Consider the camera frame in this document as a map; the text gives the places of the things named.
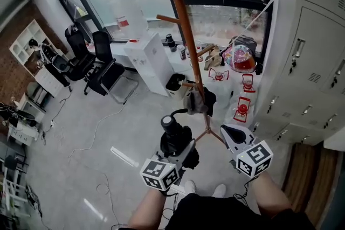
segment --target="shelving unit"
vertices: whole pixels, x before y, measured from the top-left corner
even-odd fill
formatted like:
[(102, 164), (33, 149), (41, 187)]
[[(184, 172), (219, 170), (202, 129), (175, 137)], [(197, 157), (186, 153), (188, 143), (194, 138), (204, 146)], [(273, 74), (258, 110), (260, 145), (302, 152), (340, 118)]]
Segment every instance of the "shelving unit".
[(33, 20), (10, 47), (11, 53), (22, 65), (24, 65), (33, 54), (33, 49), (29, 47), (29, 40), (32, 38), (39, 44), (44, 40), (47, 40), (51, 44), (47, 35), (43, 32), (36, 20)]

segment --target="white sneaker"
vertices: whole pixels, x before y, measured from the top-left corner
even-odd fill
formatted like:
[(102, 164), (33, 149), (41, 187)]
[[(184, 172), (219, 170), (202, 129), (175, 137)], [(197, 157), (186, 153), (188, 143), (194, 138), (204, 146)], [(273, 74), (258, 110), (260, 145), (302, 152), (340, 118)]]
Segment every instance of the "white sneaker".
[(216, 187), (215, 192), (213, 193), (214, 198), (224, 198), (226, 193), (226, 186), (224, 184), (220, 184)]
[(192, 180), (187, 180), (184, 184), (184, 192), (185, 195), (190, 193), (196, 193), (196, 186), (195, 183)]

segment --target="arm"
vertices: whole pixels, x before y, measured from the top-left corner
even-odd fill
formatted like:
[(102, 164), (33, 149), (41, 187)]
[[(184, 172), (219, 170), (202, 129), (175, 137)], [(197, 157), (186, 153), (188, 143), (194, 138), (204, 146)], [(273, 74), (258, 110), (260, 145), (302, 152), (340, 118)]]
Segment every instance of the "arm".
[(281, 211), (291, 209), (291, 204), (283, 191), (273, 182), (267, 172), (253, 181), (254, 195), (262, 215), (270, 218)]
[(129, 220), (128, 227), (136, 230), (157, 230), (167, 198), (156, 189), (150, 189)]

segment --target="wooden floor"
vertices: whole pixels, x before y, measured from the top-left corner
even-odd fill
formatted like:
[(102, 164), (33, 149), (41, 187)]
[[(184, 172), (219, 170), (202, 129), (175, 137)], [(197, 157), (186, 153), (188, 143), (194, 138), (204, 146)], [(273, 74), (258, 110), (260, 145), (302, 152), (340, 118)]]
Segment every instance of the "wooden floor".
[(305, 212), (314, 226), (325, 209), (334, 180), (338, 152), (323, 148), (295, 144), (283, 191), (296, 212)]

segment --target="wooden coat rack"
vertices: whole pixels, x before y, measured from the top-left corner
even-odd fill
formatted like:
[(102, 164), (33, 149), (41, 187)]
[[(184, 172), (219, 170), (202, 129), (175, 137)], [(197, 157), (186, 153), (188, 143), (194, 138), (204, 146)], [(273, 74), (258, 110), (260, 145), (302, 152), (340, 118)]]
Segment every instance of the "wooden coat rack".
[[(187, 42), (187, 47), (188, 47), (188, 51), (189, 51), (191, 65), (192, 65), (192, 69), (193, 69), (194, 76), (195, 76), (195, 83), (196, 83), (197, 88), (200, 91), (201, 96), (205, 102), (204, 87), (203, 87), (203, 82), (201, 79), (198, 57), (200, 57), (201, 55), (203, 55), (207, 51), (211, 50), (214, 47), (214, 45), (211, 45), (211, 46), (205, 48), (204, 50), (200, 51), (199, 53), (196, 52), (193, 32), (192, 32), (192, 28), (190, 26), (189, 17), (187, 14), (186, 6), (184, 4), (184, 0), (174, 0), (174, 3), (175, 3), (177, 14), (178, 14), (178, 19), (167, 17), (167, 16), (162, 16), (162, 15), (157, 15), (157, 18), (181, 25), (185, 40)], [(212, 135), (214, 135), (215, 138), (219, 139), (222, 143), (224, 143), (223, 139), (221, 139), (211, 129), (210, 118), (207, 115), (207, 113), (204, 112), (203, 115), (204, 115), (204, 119), (205, 119), (206, 128), (205, 128), (205, 131), (196, 138), (196, 141), (201, 139), (205, 134), (212, 134)]]

